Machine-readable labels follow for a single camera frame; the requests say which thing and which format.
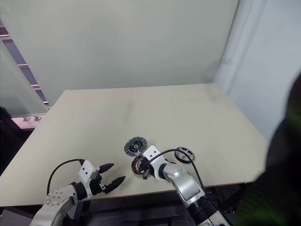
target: tabletop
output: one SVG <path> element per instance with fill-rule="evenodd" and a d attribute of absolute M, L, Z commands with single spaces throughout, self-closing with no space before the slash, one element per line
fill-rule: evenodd
<path fill-rule="evenodd" d="M 132 173 L 124 145 L 137 136 L 161 152 L 189 148 L 205 186 L 250 182 L 264 171 L 267 140 L 217 84 L 66 90 L 1 175 L 0 206 L 42 204 L 53 169 L 75 158 L 114 163 L 104 184 L 126 176 L 113 192 L 94 198 L 173 190 Z M 172 153 L 165 157 L 177 161 Z M 78 162 L 62 166 L 50 190 L 78 182 L 79 169 Z"/>

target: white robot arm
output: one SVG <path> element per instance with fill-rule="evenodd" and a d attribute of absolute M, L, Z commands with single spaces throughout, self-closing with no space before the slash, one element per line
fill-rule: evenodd
<path fill-rule="evenodd" d="M 100 175 L 113 165 L 109 163 L 95 168 L 90 161 L 85 160 L 79 171 L 80 182 L 73 182 L 50 192 L 30 226 L 60 226 L 66 213 L 79 201 L 88 200 L 100 192 L 107 194 L 114 190 L 124 181 L 125 176 L 113 180 L 106 186 L 102 184 Z"/>
<path fill-rule="evenodd" d="M 158 149 L 153 145 L 150 146 L 143 152 L 148 162 L 142 162 L 140 170 L 151 165 L 152 175 L 157 180 L 166 180 L 171 183 L 197 226 L 230 226 L 223 215 L 212 205 L 200 184 L 182 165 L 169 163 L 162 155 L 156 157 L 158 155 L 160 155 Z"/>

